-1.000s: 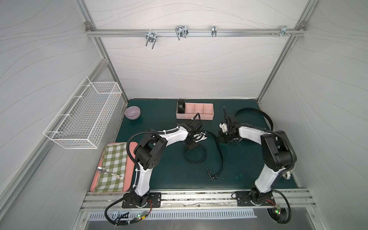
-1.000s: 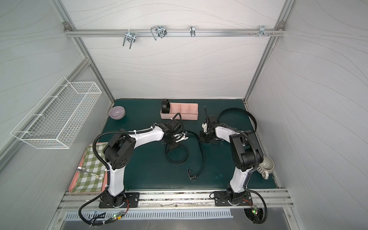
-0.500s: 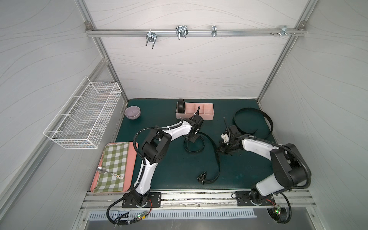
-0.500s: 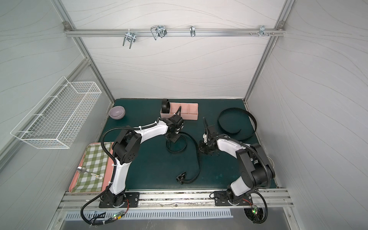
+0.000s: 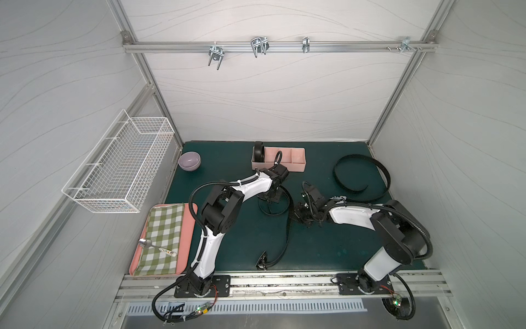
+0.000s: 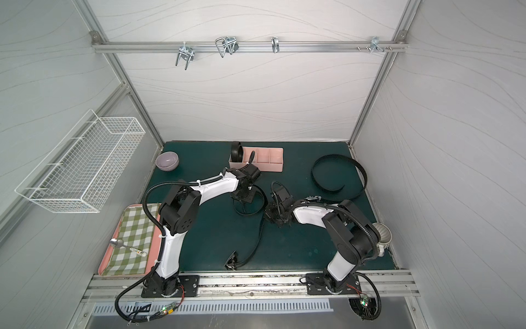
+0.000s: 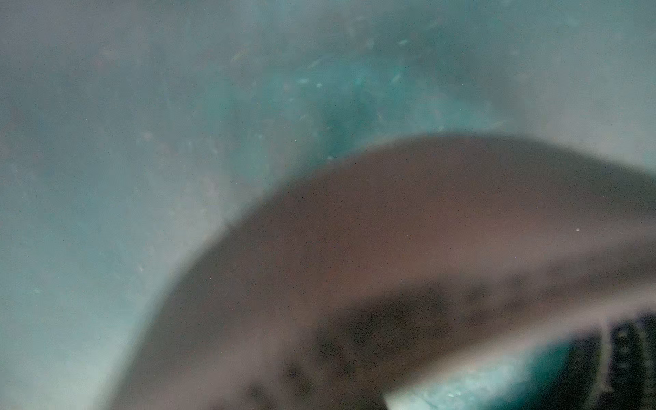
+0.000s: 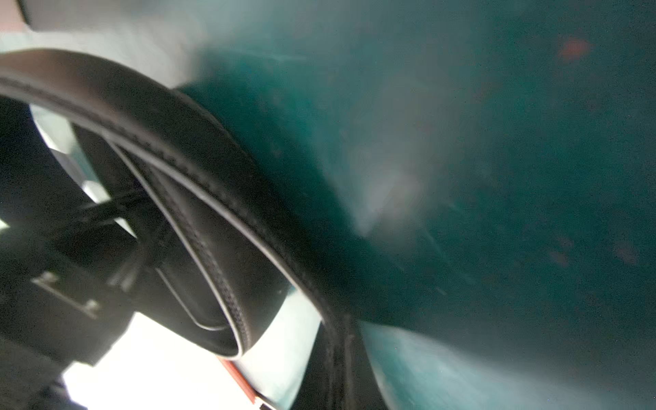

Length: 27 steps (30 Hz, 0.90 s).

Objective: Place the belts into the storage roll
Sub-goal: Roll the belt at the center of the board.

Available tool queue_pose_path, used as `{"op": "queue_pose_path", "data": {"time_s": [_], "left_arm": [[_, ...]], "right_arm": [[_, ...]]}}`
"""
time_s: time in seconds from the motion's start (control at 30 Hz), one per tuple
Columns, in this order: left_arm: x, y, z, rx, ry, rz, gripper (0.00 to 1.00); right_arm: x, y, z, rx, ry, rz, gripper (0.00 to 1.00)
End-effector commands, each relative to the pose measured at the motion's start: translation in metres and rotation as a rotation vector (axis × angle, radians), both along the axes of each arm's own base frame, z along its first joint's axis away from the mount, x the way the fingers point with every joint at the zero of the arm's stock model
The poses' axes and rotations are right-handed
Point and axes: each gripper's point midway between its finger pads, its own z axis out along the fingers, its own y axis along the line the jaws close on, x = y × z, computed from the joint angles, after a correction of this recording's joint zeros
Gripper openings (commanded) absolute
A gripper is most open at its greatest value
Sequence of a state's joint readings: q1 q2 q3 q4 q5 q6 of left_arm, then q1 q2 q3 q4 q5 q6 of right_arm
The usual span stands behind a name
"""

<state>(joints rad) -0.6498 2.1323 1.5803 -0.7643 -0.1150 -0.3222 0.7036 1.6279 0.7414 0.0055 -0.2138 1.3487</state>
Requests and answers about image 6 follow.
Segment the long black belt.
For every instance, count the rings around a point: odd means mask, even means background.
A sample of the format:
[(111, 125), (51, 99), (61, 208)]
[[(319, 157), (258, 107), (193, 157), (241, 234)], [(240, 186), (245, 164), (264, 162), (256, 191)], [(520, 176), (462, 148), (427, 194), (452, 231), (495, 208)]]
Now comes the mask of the long black belt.
[(230, 162), (242, 163), (243, 156), (244, 156), (244, 152), (243, 152), (243, 147), (241, 145), (241, 142), (234, 141), (231, 144), (231, 149), (230, 149)]

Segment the pink divided storage box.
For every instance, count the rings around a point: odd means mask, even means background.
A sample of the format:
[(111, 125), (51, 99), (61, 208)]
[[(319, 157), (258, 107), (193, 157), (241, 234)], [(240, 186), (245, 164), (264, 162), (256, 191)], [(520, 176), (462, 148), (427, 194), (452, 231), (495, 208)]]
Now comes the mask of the pink divided storage box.
[(243, 158), (240, 163), (232, 162), (229, 159), (230, 168), (240, 169), (249, 161), (252, 152), (255, 152), (255, 157), (252, 164), (255, 165), (261, 172), (277, 172), (281, 173), (284, 168), (284, 149), (283, 148), (257, 148), (257, 147), (242, 147)]

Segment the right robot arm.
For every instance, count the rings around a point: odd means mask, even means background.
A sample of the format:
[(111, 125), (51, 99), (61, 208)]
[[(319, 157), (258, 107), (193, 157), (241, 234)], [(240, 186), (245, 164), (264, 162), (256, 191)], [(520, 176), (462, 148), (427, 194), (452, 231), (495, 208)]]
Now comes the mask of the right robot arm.
[(323, 272), (323, 284), (331, 294), (339, 294), (349, 277), (369, 260), (379, 257), (381, 234), (350, 200), (329, 203), (320, 196), (296, 200), (285, 186), (271, 183), (273, 201), (266, 216), (275, 223), (297, 222), (323, 228), (336, 248)]

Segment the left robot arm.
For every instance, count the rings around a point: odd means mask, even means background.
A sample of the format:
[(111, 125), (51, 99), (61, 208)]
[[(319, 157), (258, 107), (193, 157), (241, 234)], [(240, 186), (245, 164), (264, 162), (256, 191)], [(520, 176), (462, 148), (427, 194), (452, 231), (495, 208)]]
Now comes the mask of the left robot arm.
[[(224, 168), (219, 175), (205, 180), (186, 182), (184, 180), (163, 182), (147, 189), (142, 207), (162, 233), (158, 259), (147, 274), (147, 288), (162, 296), (172, 296), (179, 289), (179, 258), (187, 232), (197, 220), (200, 206), (220, 195), (231, 193), (237, 200), (252, 197), (252, 189), (261, 171), (253, 164), (239, 169)], [(149, 195), (162, 186), (171, 185), (158, 209), (158, 216), (152, 215), (147, 206)]]

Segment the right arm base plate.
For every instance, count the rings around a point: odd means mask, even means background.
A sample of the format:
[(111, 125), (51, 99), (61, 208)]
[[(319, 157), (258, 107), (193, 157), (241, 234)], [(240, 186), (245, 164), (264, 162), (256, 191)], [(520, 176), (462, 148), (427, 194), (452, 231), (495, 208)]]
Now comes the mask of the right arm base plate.
[(337, 281), (329, 274), (309, 273), (301, 277), (299, 281), (306, 286), (309, 296), (358, 296), (362, 293), (358, 278), (351, 275), (348, 275), (342, 281)]

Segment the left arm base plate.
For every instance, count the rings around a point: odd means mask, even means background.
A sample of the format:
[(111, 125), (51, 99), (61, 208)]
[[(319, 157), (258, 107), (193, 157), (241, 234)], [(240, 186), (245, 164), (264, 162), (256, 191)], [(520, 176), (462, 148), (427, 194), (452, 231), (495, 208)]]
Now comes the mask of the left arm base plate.
[(144, 282), (142, 298), (161, 297), (196, 297), (199, 286), (199, 276), (174, 275), (163, 279), (154, 274)]

